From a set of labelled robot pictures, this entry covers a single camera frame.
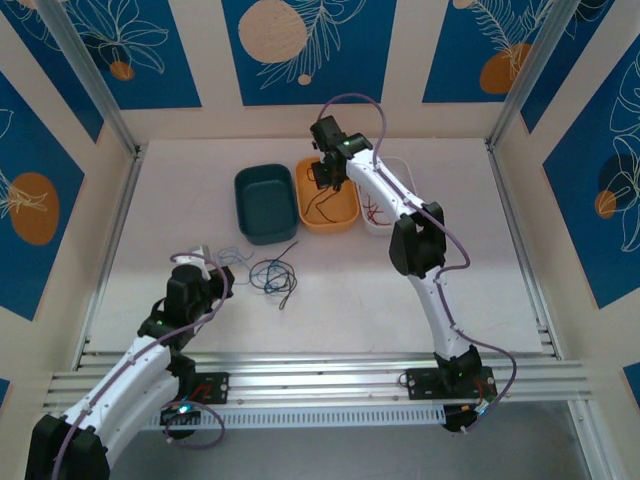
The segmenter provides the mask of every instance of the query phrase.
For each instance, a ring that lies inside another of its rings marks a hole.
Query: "plastic container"
[[[241,170],[234,180],[240,231],[254,245],[286,242],[298,229],[291,172],[271,164]]]
[[[411,169],[406,161],[398,157],[383,157],[382,161],[407,189],[417,194],[413,175],[411,175]],[[360,200],[362,218],[364,218],[364,227],[367,232],[372,235],[391,235],[393,233],[393,223],[391,223],[387,214],[378,207],[378,204],[373,201],[369,193],[360,186],[358,186],[358,198]]]
[[[296,166],[300,218],[313,233],[345,232],[358,220],[360,212],[356,187],[351,180],[347,180],[338,193],[331,188],[318,190],[311,171],[311,164],[318,160],[307,158]]]

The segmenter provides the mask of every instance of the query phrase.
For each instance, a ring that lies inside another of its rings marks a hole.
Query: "teal plastic bin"
[[[280,164],[241,170],[234,181],[238,225],[254,245],[286,242],[296,235],[298,207],[293,178]]]

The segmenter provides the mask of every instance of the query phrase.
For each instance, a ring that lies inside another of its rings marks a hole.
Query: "orange plastic bin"
[[[351,180],[339,192],[332,188],[318,190],[311,164],[320,159],[306,158],[296,166],[298,213],[304,226],[313,233],[340,233],[349,230],[360,216],[356,186]]]

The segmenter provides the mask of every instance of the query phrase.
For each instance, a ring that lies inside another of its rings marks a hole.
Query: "white table surface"
[[[387,139],[382,155],[403,157],[418,194],[438,201],[473,265],[450,274],[454,313],[476,338],[516,352],[540,352],[529,303],[481,139]],[[198,244],[228,246],[258,260],[291,242],[255,247],[238,229],[233,178],[242,168],[295,164],[314,151],[306,139],[157,140],[147,150],[87,351],[126,349],[152,304],[165,296],[169,256]],[[388,259],[388,237],[360,218],[348,232],[314,235],[301,225],[286,256],[298,288],[284,311],[250,285],[191,341],[199,352],[424,352],[433,340],[418,297]],[[448,262],[460,262],[448,245]],[[238,282],[248,280],[242,267]]]

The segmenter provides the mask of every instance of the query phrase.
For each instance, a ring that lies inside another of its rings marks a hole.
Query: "vent grille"
[[[228,429],[377,427],[385,425],[440,425],[445,423],[442,406],[398,406],[362,408],[220,409],[218,414]],[[216,429],[218,422],[203,412],[199,424],[172,426],[171,430]],[[161,430],[160,415],[154,415],[146,430]]]

